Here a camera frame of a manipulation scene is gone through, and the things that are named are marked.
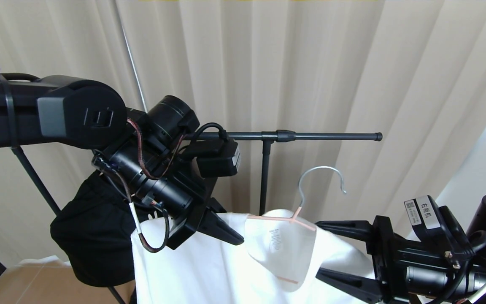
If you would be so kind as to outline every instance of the white shirt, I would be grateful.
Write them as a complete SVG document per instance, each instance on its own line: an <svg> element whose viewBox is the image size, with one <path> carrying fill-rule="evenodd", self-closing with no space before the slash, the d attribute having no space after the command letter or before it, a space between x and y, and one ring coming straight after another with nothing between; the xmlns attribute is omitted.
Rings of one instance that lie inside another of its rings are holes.
<svg viewBox="0 0 486 304"><path fill-rule="evenodd" d="M265 215L292 214L273 210ZM362 252L320 228L311 231L295 223L247 219L247 215L219 214L245 238L239 246L195 233L176 250L150 253L135 231L131 241L138 303L363 303L315 278L321 266L370 277L372 263ZM141 229L149 244L162 243L164 219L145 221Z"/></svg>

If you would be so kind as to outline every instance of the clothes hanger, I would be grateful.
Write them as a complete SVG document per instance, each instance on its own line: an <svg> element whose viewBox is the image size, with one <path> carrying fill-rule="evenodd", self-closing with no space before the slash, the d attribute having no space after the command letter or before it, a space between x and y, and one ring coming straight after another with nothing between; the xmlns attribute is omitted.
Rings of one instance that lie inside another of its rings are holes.
<svg viewBox="0 0 486 304"><path fill-rule="evenodd" d="M316 169L331 169L331 170L335 171L339 175L340 180L341 180L341 190L343 191L344 194L346 194L346 190L344 188L343 175L336 168L333 168L333 167L330 167L330 166L318 166L318 167L310 168L307 171L305 171L301 175L301 177L299 177L299 181L297 181L297 188L299 189L299 194L301 195L301 203L299 204L298 208L295 210L294 215L292 215L292 217L274 217L274 216L249 215L249 216L247 216L247 219L285 221L285 222L296 223L296 224L302 225L303 227L305 227L306 229L309 229L311 231L316 231L316 226L310 226L310 225L307 225L307 224L297 220L297 215L299 215L299 212L301 212L301 209L303 208L303 205L305 204L305 194L303 194L303 190L301 189L301 182L303 181L303 177L305 177L305 175L307 175L308 173L310 173L311 171L314 171ZM287 279L285 277L279 277L279 276L276 276L276 277L277 277L277 279L280 279L282 281L286 281L286 282L293 283L293 284L298 284L297 281L290 280L290 279Z"/></svg>

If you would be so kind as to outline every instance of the brown floor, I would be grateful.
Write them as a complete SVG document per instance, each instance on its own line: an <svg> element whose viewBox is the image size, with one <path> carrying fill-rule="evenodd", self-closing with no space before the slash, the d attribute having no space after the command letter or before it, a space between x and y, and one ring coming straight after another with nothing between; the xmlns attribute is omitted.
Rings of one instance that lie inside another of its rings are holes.
<svg viewBox="0 0 486 304"><path fill-rule="evenodd" d="M116 286L129 302L134 281ZM117 304L107 288L78 281L70 267L48 262L7 269L0 277L0 304Z"/></svg>

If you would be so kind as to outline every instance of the curtain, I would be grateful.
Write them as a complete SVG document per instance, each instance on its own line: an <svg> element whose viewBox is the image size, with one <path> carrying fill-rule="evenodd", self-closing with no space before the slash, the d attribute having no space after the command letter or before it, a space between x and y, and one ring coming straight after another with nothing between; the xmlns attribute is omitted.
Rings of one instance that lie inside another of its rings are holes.
<svg viewBox="0 0 486 304"><path fill-rule="evenodd" d="M334 166L347 195L314 171L303 217L385 215L407 235L403 201L437 197L486 126L486 1L0 1L0 66L102 81L139 110L175 95L228 131L382 132L273 144L266 209L295 209L301 173ZM258 213L261 144L240 142L240 172L217 183L231 211ZM61 207L93 171L89 151L24 149ZM53 218L0 149L0 261L64 259Z"/></svg>

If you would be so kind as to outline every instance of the hook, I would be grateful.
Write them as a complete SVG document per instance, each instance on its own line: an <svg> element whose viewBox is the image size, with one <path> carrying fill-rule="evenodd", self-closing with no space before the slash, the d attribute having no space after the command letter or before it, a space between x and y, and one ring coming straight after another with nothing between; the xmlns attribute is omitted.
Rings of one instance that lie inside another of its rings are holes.
<svg viewBox="0 0 486 304"><path fill-rule="evenodd" d="M331 169L339 175L339 177L341 178L341 190L343 191L344 194L346 194L346 190L344 189L344 178L343 178L343 174L341 173L341 171L338 171L337 169L330 167L330 166L318 166L318 167L310 168L307 171L305 171L301 175L301 177L299 177L299 181L297 182L297 188L299 189L299 194L301 195L301 203L299 204L299 207L303 207L303 204L305 204L305 195L303 194L303 190L301 190L301 181L303 180L303 177L305 177L305 175L307 175L307 173L314 171L316 169L321 169L321 168Z"/></svg>

